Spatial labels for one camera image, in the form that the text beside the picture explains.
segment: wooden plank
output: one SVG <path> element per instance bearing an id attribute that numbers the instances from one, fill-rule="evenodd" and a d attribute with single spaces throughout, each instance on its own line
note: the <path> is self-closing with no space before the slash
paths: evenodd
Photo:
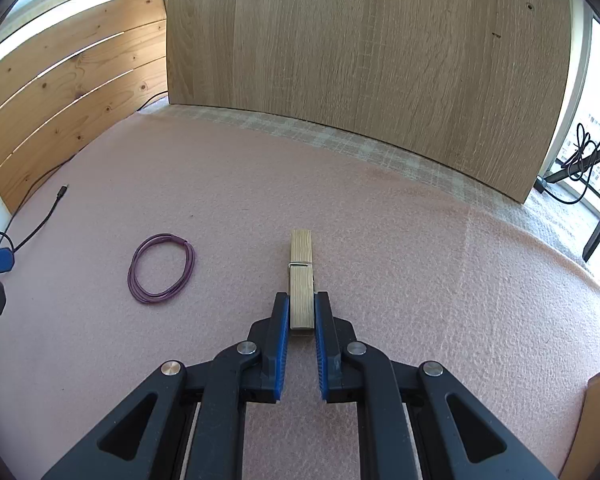
<path id="1" fill-rule="evenodd" d="M 94 88 L 166 53 L 166 21 L 133 28 L 67 59 L 0 108 L 0 164 L 36 128 Z"/>
<path id="2" fill-rule="evenodd" d="M 7 208 L 13 212 L 30 183 L 45 171 L 166 89 L 166 61 L 161 58 L 94 90 L 56 115 L 1 165 L 0 196 Z"/>
<path id="3" fill-rule="evenodd" d="M 291 231 L 291 260 L 289 263 L 289 328 L 313 330 L 314 267 L 309 229 Z"/>
<path id="4" fill-rule="evenodd" d="M 587 480 L 600 462 L 600 373 L 590 378 L 578 431 L 560 480 Z"/>
<path id="5" fill-rule="evenodd" d="M 170 100 L 328 124 L 523 201 L 570 55 L 569 0 L 169 0 Z"/>
<path id="6" fill-rule="evenodd" d="M 49 27 L 0 60 L 0 106 L 71 54 L 119 32 L 164 19 L 163 0 L 113 0 Z"/>

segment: wood grain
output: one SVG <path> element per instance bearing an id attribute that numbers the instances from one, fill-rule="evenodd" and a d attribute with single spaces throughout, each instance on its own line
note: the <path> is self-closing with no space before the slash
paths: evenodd
<path id="1" fill-rule="evenodd" d="M 555 129 L 569 0 L 169 0 L 170 102 L 425 155 L 523 201 Z"/>
<path id="2" fill-rule="evenodd" d="M 47 68 L 75 52 L 165 18 L 163 0 L 113 0 L 49 27 L 0 60 L 0 106 Z"/>
<path id="3" fill-rule="evenodd" d="M 0 164 L 39 126 L 128 70 L 166 54 L 166 22 L 133 28 L 67 59 L 0 108 Z"/>
<path id="4" fill-rule="evenodd" d="M 160 58 L 101 86 L 56 115 L 1 165 L 0 196 L 7 208 L 13 212 L 30 183 L 45 171 L 166 89 L 166 62 Z"/>
<path id="5" fill-rule="evenodd" d="M 311 231 L 291 231 L 291 265 L 289 267 L 289 328 L 291 330 L 313 330 L 314 315 L 314 268 Z"/>
<path id="6" fill-rule="evenodd" d="M 587 480 L 600 462 L 600 373 L 589 380 L 582 415 L 560 480 Z"/>

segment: black metal stand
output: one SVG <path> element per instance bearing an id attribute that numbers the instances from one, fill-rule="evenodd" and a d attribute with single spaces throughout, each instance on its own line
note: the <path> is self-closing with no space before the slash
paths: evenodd
<path id="1" fill-rule="evenodd" d="M 186 480 L 239 480 L 246 403 L 280 400 L 288 311 L 280 292 L 248 340 L 211 362 L 165 362 L 43 480 L 175 480 L 183 467 Z M 442 365 L 397 363 L 357 341 L 326 292 L 315 295 L 315 336 L 323 398 L 358 406 L 362 480 L 415 480 L 416 460 L 424 480 L 555 480 Z"/>
<path id="2" fill-rule="evenodd" d="M 589 168 L 591 166 L 595 166 L 598 163 L 600 163 L 600 149 L 596 153 L 595 157 L 593 157 L 593 154 L 591 154 L 582 159 L 582 170 L 578 167 L 578 172 L 581 174 L 585 174 L 587 171 L 589 171 Z M 542 193 L 545 189 L 545 184 L 556 184 L 557 182 L 560 182 L 561 180 L 564 180 L 567 177 L 569 177 L 568 168 L 562 168 L 560 171 L 556 171 L 555 173 L 552 173 L 551 175 L 546 176 L 542 179 L 538 178 L 536 180 L 536 183 L 534 184 L 534 189 L 536 189 L 540 193 Z M 584 179 L 581 179 L 581 181 L 586 185 L 586 181 Z M 593 192 L 595 192 L 595 190 L 591 186 L 589 186 L 589 188 Z M 600 220 L 598 221 L 598 225 L 596 225 L 596 228 L 594 229 L 593 233 L 589 237 L 589 240 L 585 244 L 584 249 L 582 251 L 582 259 L 585 262 L 589 261 L 591 255 L 593 254 L 593 251 L 596 250 L 596 247 L 598 246 L 599 243 L 600 243 Z"/>

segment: pink felt surface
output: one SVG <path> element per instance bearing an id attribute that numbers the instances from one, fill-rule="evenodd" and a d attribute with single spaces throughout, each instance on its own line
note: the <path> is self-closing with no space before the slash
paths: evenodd
<path id="1" fill-rule="evenodd" d="M 290 231 L 312 229 L 316 284 L 392 359 L 444 363 L 555 473 L 600 371 L 600 288 L 577 265 L 443 192 L 251 130 L 136 114 L 27 203 L 20 240 L 70 188 L 4 276 L 0 453 L 38 479 L 169 358 L 209 360 L 286 289 Z M 158 232 L 198 259 L 183 293 L 136 303 L 126 271 Z M 177 248 L 139 267 L 157 290 Z M 244 478 L 358 476 L 352 406 L 327 406 L 311 339 L 292 339 L 283 402 L 248 407 Z"/>

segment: metal pivot screw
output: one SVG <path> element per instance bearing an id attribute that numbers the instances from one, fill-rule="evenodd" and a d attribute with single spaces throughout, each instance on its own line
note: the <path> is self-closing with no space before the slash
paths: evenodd
<path id="1" fill-rule="evenodd" d="M 351 355 L 362 355 L 366 353 L 366 345 L 360 341 L 352 341 L 347 345 L 347 352 Z"/>
<path id="2" fill-rule="evenodd" d="M 427 361 L 422 365 L 422 370 L 430 377 L 442 375 L 442 365 L 438 361 Z"/>
<path id="3" fill-rule="evenodd" d="M 242 355 L 251 355 L 255 353 L 257 349 L 258 346 L 253 341 L 242 341 L 241 343 L 238 343 L 237 346 L 238 354 Z"/>
<path id="4" fill-rule="evenodd" d="M 177 375 L 180 373 L 180 363 L 167 361 L 160 367 L 160 371 L 165 375 Z"/>

